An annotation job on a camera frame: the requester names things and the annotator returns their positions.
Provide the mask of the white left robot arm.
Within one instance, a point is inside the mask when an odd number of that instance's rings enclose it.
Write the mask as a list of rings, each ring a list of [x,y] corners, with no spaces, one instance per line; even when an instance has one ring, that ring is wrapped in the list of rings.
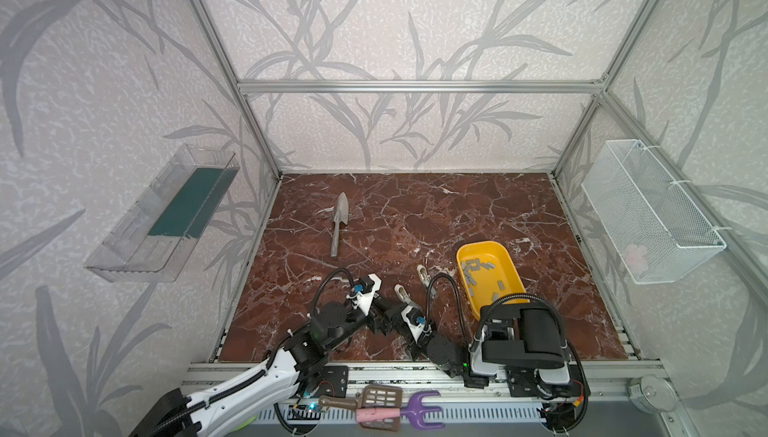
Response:
[[[327,304],[247,371],[190,395],[178,388],[166,393],[130,434],[225,436],[262,409],[312,386],[333,350],[363,328],[386,329],[386,320],[377,303],[366,311]]]

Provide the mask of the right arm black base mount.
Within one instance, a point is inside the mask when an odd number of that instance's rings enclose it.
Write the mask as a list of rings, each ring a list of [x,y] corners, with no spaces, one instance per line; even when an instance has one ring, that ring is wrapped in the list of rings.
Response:
[[[591,395],[584,373],[577,364],[544,370],[507,367],[505,372],[511,397],[583,401]]]

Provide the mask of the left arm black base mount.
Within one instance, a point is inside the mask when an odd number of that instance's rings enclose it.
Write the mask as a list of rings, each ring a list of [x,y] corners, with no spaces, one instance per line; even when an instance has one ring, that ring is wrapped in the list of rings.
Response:
[[[346,365],[327,365],[308,381],[304,397],[322,396],[345,398],[350,368]]]

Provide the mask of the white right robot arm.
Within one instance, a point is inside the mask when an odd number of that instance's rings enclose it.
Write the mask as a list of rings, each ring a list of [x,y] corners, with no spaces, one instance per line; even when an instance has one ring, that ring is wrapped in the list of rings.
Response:
[[[505,376],[513,396],[551,400],[575,395],[581,377],[575,352],[560,316],[541,302],[483,307],[479,333],[466,345],[439,333],[412,305],[401,304],[386,315],[408,343],[411,357],[427,358],[468,388],[485,388]]]

